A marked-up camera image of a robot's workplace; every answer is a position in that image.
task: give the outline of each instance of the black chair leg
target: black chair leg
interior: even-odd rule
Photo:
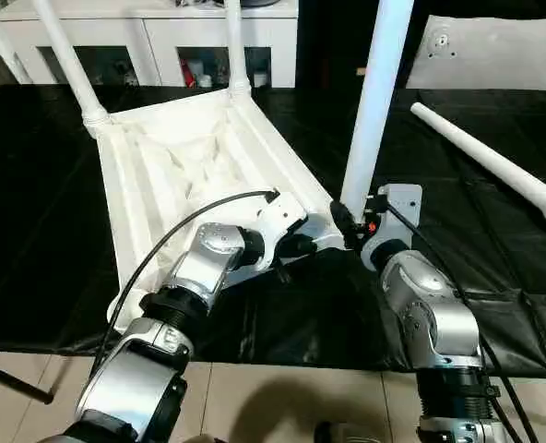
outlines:
[[[53,401],[53,394],[31,386],[29,383],[26,383],[23,380],[11,376],[10,374],[1,370],[0,384],[44,404],[50,404]]]

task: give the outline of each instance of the black table surface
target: black table surface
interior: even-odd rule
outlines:
[[[110,112],[198,93],[97,91]],[[260,90],[255,100],[337,198],[357,93]],[[421,229],[468,291],[504,371],[546,377],[546,221],[412,115],[415,101],[546,182],[546,92],[398,90],[372,184],[422,185]],[[327,250],[288,272],[290,283],[269,273],[225,291],[197,358],[410,369],[376,277],[353,253]],[[93,353],[117,289],[96,142],[69,88],[1,88],[0,350]]]

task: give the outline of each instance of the white plastic pole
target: white plastic pole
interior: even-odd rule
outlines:
[[[380,0],[340,201],[362,221],[414,0]]]
[[[420,103],[410,108],[423,122],[537,206],[546,218],[546,184]]]
[[[241,32],[240,0],[226,0],[226,26],[228,28],[228,56],[230,58],[230,83],[228,90],[232,96],[248,95],[251,84],[246,76],[244,44]]]
[[[33,0],[33,5],[50,36],[53,51],[68,79],[68,83],[70,83],[70,88],[77,97],[82,110],[82,120],[91,135],[93,135],[93,131],[90,129],[109,121],[109,115],[99,103],[95,91],[90,86],[87,74],[80,64],[72,44],[66,37],[60,20],[53,11],[52,5],[50,5],[50,1]]]

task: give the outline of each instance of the white cabinet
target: white cabinet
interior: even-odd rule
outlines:
[[[1,25],[33,83],[60,80],[63,74],[54,63],[50,39],[39,20],[3,21]],[[131,79],[127,71],[132,68],[138,84],[160,84],[143,20],[65,19],[62,25],[93,84],[108,83],[97,76],[117,76],[121,70],[124,78]]]
[[[188,57],[192,57],[193,54],[192,51],[185,49],[226,46],[226,24],[219,18],[147,20],[146,29],[163,85],[184,85],[180,59],[183,57],[182,54],[190,54]],[[250,52],[263,48],[265,51],[261,54],[269,58],[270,84],[278,88],[293,88],[295,86],[296,39],[297,20],[295,19],[245,18],[243,42],[244,46],[248,47],[246,59],[249,78],[252,80],[255,73],[251,69]],[[196,54],[202,58],[200,51]]]
[[[93,84],[184,86],[181,61],[205,65],[225,82],[223,8],[210,2],[176,7],[171,0],[52,0]],[[64,82],[31,0],[0,11],[1,27],[33,83]],[[297,0],[243,10],[247,71],[273,87],[295,85]]]

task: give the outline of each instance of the black cable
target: black cable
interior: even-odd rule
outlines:
[[[506,413],[504,413],[503,407],[501,406],[501,403],[498,402],[498,399],[492,397],[491,405],[493,406],[494,411],[498,415],[498,418],[501,420],[501,423],[503,424],[504,429],[506,429],[506,432],[508,432],[509,436],[514,441],[514,443],[522,443],[521,437],[516,432],[513,425],[511,425],[511,422],[509,422],[509,418],[506,416]]]
[[[105,334],[103,335],[103,340],[101,342],[101,346],[97,350],[97,354],[95,355],[95,361],[92,365],[92,368],[90,369],[90,375],[93,376],[99,366],[101,365],[101,360],[105,354],[105,348],[107,348],[107,344],[109,342],[109,338],[111,337],[111,333],[113,331],[113,328],[115,327],[115,323],[117,322],[117,318],[119,317],[119,313],[122,310],[122,307],[124,306],[125,299],[127,298],[127,295],[134,287],[134,284],[137,281],[137,278],[142,273],[142,270],[147,266],[147,264],[152,260],[152,258],[156,255],[157,252],[166,244],[166,242],[169,241],[169,239],[175,235],[181,228],[183,228],[187,223],[192,221],[193,219],[197,218],[204,212],[207,212],[209,210],[213,210],[217,206],[224,205],[226,203],[230,203],[231,201],[238,200],[241,198],[249,198],[249,197],[258,197],[258,196],[269,196],[270,198],[275,198],[275,196],[278,194],[277,191],[252,191],[252,192],[243,192],[242,194],[235,194],[233,196],[229,196],[226,198],[222,198],[221,200],[214,201],[213,203],[210,203],[203,208],[200,208],[199,210],[196,210],[195,212],[187,215],[184,219],[179,221],[169,232],[167,232],[159,241],[157,244],[152,247],[150,252],[144,257],[144,259],[140,262],[140,264],[137,266],[136,270],[132,273],[132,276],[129,278],[127,283],[124,286],[124,289],[122,290],[122,293],[119,295],[119,298],[117,299],[117,303],[115,304],[115,308],[113,309],[113,313],[111,315],[111,319],[109,320],[109,325],[107,327],[107,330],[105,331]]]
[[[437,249],[433,246],[433,244],[427,239],[427,237],[424,236],[424,234],[414,225],[412,224],[406,217],[404,217],[396,208],[394,208],[389,202],[387,204],[387,209],[394,214],[394,216],[399,219],[402,224],[404,224],[408,229],[410,229],[411,232],[413,232],[415,235],[417,235],[423,243],[427,246],[427,248],[431,251],[434,258],[437,260],[438,265],[445,271],[445,274],[449,277],[449,280],[454,284],[457,290],[457,295],[461,299],[464,305],[470,308],[469,305],[469,299],[466,295],[466,292],[464,291],[462,285],[459,283],[459,281],[456,279],[455,274],[452,272],[451,268],[447,265],[445,260],[442,258],[441,254],[437,251]],[[525,413],[525,410],[523,409],[523,405],[521,404],[521,400],[518,398],[515,392],[515,388],[513,388],[513,385],[511,384],[510,380],[507,376],[503,375],[503,367],[501,366],[498,358],[496,357],[496,354],[493,351],[493,348],[491,345],[486,341],[484,336],[480,333],[480,345],[483,351],[486,352],[486,354],[491,359],[491,362],[493,363],[494,369],[496,372],[500,374],[501,380],[503,381],[504,388],[509,394],[509,397],[511,399],[511,402],[513,403],[513,406],[515,407],[516,413],[519,416],[519,419],[521,420],[521,424],[525,428],[525,432],[528,435],[528,440],[530,443],[539,443],[537,436],[535,435],[535,431],[533,430],[533,427],[531,426],[531,422],[529,421],[528,415]],[[510,425],[510,422],[508,420],[508,417],[504,414],[504,411],[500,409],[499,413],[502,413],[504,415],[504,418],[499,414],[499,417],[501,417],[501,422],[503,425],[507,423]],[[518,435],[513,429],[511,432],[507,428],[507,432],[511,437],[515,435],[517,437],[517,440],[513,440],[516,443],[519,443],[521,440],[518,438]]]

